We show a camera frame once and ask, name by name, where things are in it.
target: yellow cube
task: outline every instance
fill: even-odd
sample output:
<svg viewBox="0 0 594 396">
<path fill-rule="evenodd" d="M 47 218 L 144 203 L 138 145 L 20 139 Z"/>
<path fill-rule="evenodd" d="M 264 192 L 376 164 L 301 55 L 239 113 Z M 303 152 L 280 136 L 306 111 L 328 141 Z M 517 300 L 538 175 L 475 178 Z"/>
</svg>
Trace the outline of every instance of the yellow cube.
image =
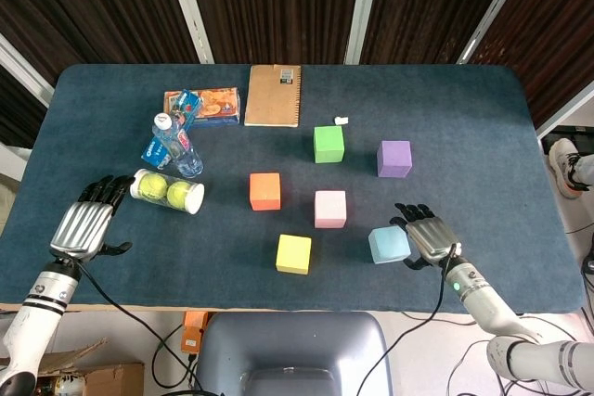
<svg viewBox="0 0 594 396">
<path fill-rule="evenodd" d="M 278 238 L 277 271 L 281 273 L 307 274 L 312 239 L 307 236 L 285 236 Z"/>
</svg>

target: curtain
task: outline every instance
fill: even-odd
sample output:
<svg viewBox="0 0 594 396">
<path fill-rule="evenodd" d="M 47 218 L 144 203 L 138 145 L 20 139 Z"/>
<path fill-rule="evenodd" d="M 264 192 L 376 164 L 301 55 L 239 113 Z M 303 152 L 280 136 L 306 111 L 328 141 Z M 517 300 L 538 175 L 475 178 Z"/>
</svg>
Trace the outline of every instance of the curtain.
<svg viewBox="0 0 594 396">
<path fill-rule="evenodd" d="M 177 0 L 2 0 L 0 32 L 52 84 L 77 63 L 199 63 Z"/>
<path fill-rule="evenodd" d="M 538 127 L 594 79 L 594 0 L 507 0 L 471 63 L 512 68 Z"/>
<path fill-rule="evenodd" d="M 32 148 L 46 108 L 0 67 L 0 142 Z"/>
<path fill-rule="evenodd" d="M 455 63 L 491 1 L 373 0 L 361 63 Z"/>
<path fill-rule="evenodd" d="M 217 63 L 340 64 L 355 0 L 198 0 Z"/>
</svg>

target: tennis ball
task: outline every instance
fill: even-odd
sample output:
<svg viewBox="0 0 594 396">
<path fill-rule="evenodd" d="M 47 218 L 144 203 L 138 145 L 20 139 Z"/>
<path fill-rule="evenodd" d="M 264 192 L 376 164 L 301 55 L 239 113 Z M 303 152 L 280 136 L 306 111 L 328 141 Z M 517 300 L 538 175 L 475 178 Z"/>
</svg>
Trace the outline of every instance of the tennis ball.
<svg viewBox="0 0 594 396">
<path fill-rule="evenodd" d="M 167 182 L 158 173 L 149 173 L 142 177 L 138 192 L 148 199 L 161 199 L 167 193 Z"/>
<path fill-rule="evenodd" d="M 176 181 L 169 186 L 167 190 L 167 201 L 176 209 L 186 208 L 186 195 L 190 188 L 190 184 L 185 181 Z"/>
</svg>

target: table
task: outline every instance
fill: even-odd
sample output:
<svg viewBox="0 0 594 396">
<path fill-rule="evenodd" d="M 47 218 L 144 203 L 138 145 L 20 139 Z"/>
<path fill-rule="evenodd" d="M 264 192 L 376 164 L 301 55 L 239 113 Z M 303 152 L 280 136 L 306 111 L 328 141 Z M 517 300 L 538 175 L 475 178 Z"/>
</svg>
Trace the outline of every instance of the table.
<svg viewBox="0 0 594 396">
<path fill-rule="evenodd" d="M 237 86 L 245 65 L 78 65 L 65 70 L 0 239 L 0 301 L 20 303 L 63 212 L 105 174 L 147 168 L 140 155 L 165 90 Z M 313 128 L 348 116 L 342 163 L 313 163 Z M 127 198 L 106 241 L 134 246 L 89 269 L 118 302 L 149 307 L 428 312 L 433 268 L 375 265 L 368 234 L 394 203 L 427 203 L 516 312 L 569 312 L 583 298 L 523 89 L 484 66 L 304 66 L 298 128 L 196 129 L 206 197 L 197 215 Z M 382 139 L 409 140 L 406 179 L 378 178 Z M 280 172 L 282 210 L 254 212 L 251 172 Z M 343 230 L 313 226 L 318 189 L 343 189 Z M 309 275 L 275 270 L 279 234 L 313 239 Z M 83 280 L 75 304 L 104 301 Z M 464 312 L 453 292 L 442 311 Z"/>
</svg>

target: pink cube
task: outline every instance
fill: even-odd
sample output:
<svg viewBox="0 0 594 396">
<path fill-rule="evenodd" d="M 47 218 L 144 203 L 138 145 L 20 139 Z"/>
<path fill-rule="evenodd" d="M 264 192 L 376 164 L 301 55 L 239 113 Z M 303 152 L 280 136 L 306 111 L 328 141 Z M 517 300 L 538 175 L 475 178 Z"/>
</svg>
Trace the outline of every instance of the pink cube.
<svg viewBox="0 0 594 396">
<path fill-rule="evenodd" d="M 343 190 L 317 190 L 315 207 L 316 228 L 344 227 L 346 223 L 346 193 Z"/>
<path fill-rule="evenodd" d="M 412 168 L 409 141 L 381 141 L 378 148 L 378 176 L 405 178 Z"/>
</svg>

